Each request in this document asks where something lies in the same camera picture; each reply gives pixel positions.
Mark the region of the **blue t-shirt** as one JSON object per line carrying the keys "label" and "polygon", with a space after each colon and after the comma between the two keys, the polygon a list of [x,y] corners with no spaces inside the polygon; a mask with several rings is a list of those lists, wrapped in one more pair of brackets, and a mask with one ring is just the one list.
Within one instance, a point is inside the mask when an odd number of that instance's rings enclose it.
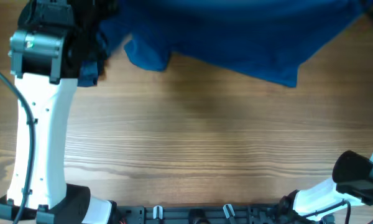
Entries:
{"label": "blue t-shirt", "polygon": [[120,1],[107,52],[164,71],[174,53],[296,87],[298,69],[364,11],[357,0]]}

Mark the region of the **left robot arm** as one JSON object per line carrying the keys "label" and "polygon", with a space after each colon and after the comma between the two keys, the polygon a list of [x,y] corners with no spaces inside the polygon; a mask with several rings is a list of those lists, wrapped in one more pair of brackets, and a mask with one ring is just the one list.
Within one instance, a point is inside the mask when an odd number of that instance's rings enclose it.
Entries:
{"label": "left robot arm", "polygon": [[67,122],[82,65],[106,58],[98,27],[116,1],[30,1],[10,38],[8,88],[18,100],[14,172],[0,219],[17,223],[118,223],[115,202],[65,182]]}

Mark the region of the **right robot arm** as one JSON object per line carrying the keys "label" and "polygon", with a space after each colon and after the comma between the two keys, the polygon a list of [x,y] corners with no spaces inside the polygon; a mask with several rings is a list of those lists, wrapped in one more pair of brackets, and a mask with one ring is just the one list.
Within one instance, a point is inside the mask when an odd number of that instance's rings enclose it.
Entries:
{"label": "right robot arm", "polygon": [[338,210],[373,205],[373,153],[366,158],[346,151],[336,161],[332,176],[312,188],[296,190],[278,206],[279,223],[314,223]]}

